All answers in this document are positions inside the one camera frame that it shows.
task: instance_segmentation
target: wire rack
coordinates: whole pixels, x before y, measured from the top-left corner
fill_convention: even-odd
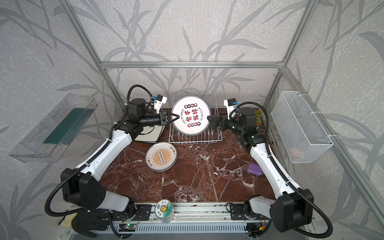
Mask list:
[[[216,95],[214,93],[198,93],[198,94],[175,94],[173,96],[173,103],[176,103],[183,97],[196,96],[202,98],[211,108],[211,115],[218,116]],[[169,131],[168,142],[173,144],[185,144],[185,143],[196,143],[196,144],[209,144],[218,141],[223,141],[223,135],[220,127],[213,127],[211,125],[208,128],[196,136],[187,136],[180,133],[175,126],[172,124]]]
[[[271,115],[292,163],[313,162],[333,142],[297,91],[282,91]]]

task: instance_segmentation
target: plate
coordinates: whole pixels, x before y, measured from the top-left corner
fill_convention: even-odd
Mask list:
[[[184,135],[195,136],[207,129],[211,109],[203,99],[186,96],[175,103],[172,113],[180,116],[173,122],[175,128]]]
[[[153,144],[147,151],[146,164],[155,172],[163,172],[170,169],[177,160],[177,150],[169,142]]]

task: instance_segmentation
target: purple object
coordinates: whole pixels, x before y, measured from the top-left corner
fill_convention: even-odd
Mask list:
[[[251,162],[249,164],[247,171],[249,173],[255,174],[257,176],[260,176],[260,175],[264,174],[262,168],[259,165],[257,165],[256,163],[254,163],[254,162]]]

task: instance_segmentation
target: red marble surface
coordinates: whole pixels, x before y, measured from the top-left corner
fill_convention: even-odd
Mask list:
[[[241,202],[251,195],[275,199],[264,175],[247,172],[253,158],[235,134],[224,131],[223,141],[213,144],[178,144],[172,168],[154,172],[145,163],[152,144],[132,142],[107,168],[101,185],[136,202]],[[169,126],[160,137],[168,141]]]

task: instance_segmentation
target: wallpaper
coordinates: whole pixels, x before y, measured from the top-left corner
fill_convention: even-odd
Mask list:
[[[383,21],[382,0],[319,5],[288,64],[382,197]]]
[[[281,61],[307,0],[71,0],[102,61]]]
[[[122,99],[133,84],[145,86],[154,96],[166,96],[163,106],[173,106],[174,94],[215,93],[217,105],[236,98],[237,101],[256,101],[263,104],[271,88],[277,69],[273,68],[116,68],[108,69]],[[131,98],[149,100],[143,90],[135,89]]]
[[[284,76],[272,93],[267,105],[270,112],[281,91],[292,91]],[[384,230],[372,213],[351,178],[333,153],[332,148],[312,163],[292,164],[274,124],[270,121],[270,131],[274,136],[274,144],[282,153],[280,162],[290,176],[303,188],[310,189],[314,195],[314,203],[329,217],[333,224],[333,234],[327,238],[332,240],[384,239]],[[322,217],[314,211],[313,226],[316,233],[326,231]]]
[[[58,2],[0,2],[0,239],[53,239],[60,218],[44,203],[66,167],[87,158],[118,118],[119,109]],[[23,163],[10,156],[20,142],[68,93],[94,96],[98,107],[54,164]],[[69,204],[58,194],[53,210]]]

